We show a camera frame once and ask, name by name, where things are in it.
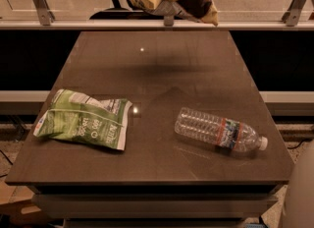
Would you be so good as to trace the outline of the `cardboard box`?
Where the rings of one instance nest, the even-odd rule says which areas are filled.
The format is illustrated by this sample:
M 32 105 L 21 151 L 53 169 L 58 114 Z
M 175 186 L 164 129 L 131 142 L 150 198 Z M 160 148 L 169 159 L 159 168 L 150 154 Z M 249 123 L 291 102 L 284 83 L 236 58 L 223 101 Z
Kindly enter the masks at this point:
M 0 183 L 0 213 L 8 215 L 15 225 L 44 225 L 50 218 L 31 200 L 33 192 L 23 186 Z

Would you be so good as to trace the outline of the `left metal rail bracket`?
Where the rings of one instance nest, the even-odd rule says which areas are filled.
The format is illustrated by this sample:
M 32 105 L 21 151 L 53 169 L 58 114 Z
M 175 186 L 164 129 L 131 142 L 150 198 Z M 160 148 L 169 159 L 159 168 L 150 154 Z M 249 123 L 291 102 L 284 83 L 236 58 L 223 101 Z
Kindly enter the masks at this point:
M 37 17 L 42 26 L 50 26 L 55 18 L 46 0 L 32 0 Z

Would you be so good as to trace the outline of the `middle metal rail bracket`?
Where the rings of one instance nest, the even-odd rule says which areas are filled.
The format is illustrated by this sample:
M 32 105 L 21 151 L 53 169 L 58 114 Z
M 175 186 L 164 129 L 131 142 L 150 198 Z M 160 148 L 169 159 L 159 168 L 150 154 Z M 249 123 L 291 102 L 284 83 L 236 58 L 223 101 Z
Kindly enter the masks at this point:
M 164 17 L 164 26 L 171 27 L 174 24 L 174 17 L 173 16 L 165 16 Z

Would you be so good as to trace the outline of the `metal rail bracket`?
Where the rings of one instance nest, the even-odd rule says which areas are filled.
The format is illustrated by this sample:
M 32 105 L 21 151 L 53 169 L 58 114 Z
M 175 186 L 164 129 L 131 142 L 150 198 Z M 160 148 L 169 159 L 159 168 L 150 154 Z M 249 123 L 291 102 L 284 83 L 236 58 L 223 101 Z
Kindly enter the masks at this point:
M 174 24 L 174 17 L 173 16 L 165 16 L 164 17 L 164 26 L 171 27 Z
M 32 0 L 37 17 L 42 26 L 50 26 L 55 18 L 46 0 Z
M 291 0 L 288 9 L 282 16 L 282 21 L 287 27 L 295 27 L 298 24 L 306 1 L 307 0 Z

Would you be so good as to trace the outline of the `green chip bag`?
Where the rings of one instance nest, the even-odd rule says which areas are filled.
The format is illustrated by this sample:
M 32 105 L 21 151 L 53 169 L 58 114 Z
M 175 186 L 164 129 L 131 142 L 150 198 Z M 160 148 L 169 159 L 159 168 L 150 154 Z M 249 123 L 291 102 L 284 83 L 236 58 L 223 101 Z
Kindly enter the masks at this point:
M 124 98 L 97 100 L 85 93 L 59 89 L 33 134 L 124 150 L 131 106 Z

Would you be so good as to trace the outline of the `black office chair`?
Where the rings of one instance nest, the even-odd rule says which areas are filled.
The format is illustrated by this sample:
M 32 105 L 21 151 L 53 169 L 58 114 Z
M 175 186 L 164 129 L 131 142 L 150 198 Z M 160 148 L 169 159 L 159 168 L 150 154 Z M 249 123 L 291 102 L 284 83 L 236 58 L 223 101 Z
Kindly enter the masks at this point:
M 162 16 L 151 15 L 135 8 L 130 0 L 127 0 L 130 8 L 123 8 L 120 0 L 111 0 L 112 8 L 106 8 L 93 14 L 91 20 L 163 20 Z

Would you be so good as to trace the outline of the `right metal rail bracket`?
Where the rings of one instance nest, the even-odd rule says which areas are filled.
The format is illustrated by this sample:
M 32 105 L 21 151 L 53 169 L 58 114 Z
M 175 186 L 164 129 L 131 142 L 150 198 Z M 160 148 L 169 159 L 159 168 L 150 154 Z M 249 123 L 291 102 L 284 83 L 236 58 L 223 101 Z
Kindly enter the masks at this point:
M 282 21 L 287 27 L 295 27 L 298 24 L 306 1 L 307 0 L 291 0 L 288 9 L 282 16 Z

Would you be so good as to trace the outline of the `clear plastic water bottle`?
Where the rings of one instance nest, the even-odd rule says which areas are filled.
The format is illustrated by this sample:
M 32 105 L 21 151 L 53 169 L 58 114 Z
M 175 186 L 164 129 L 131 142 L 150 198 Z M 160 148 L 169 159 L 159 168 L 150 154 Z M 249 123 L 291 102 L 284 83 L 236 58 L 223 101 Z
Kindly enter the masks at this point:
M 268 145 L 266 137 L 245 123 L 187 107 L 183 107 L 177 117 L 175 132 L 238 152 L 265 150 Z

